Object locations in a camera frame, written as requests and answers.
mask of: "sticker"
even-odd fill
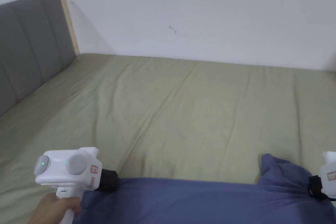
[[[328,180],[336,180],[336,172],[330,172],[327,174],[328,175]]]
[[[97,166],[91,166],[91,173],[98,173],[98,167]]]
[[[90,187],[90,188],[93,187],[93,186],[94,186],[94,183],[95,183],[95,179],[94,179],[94,177],[92,177],[92,178],[91,178],[91,183],[90,183],[89,187]]]

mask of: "blue cloth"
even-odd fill
[[[74,223],[336,223],[332,203],[309,196],[310,176],[266,154],[257,185],[120,179],[116,193],[86,192]]]

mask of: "wall mark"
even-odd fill
[[[175,30],[172,26],[168,26],[168,28],[173,30],[175,34],[177,33],[177,30]]]

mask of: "bed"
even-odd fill
[[[0,223],[52,190],[33,175],[47,150],[96,146],[121,178],[248,184],[262,154],[316,174],[336,150],[333,72],[76,55],[61,0],[1,5],[0,23]]]

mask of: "gray upholstered headboard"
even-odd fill
[[[61,0],[0,5],[0,116],[74,58]]]

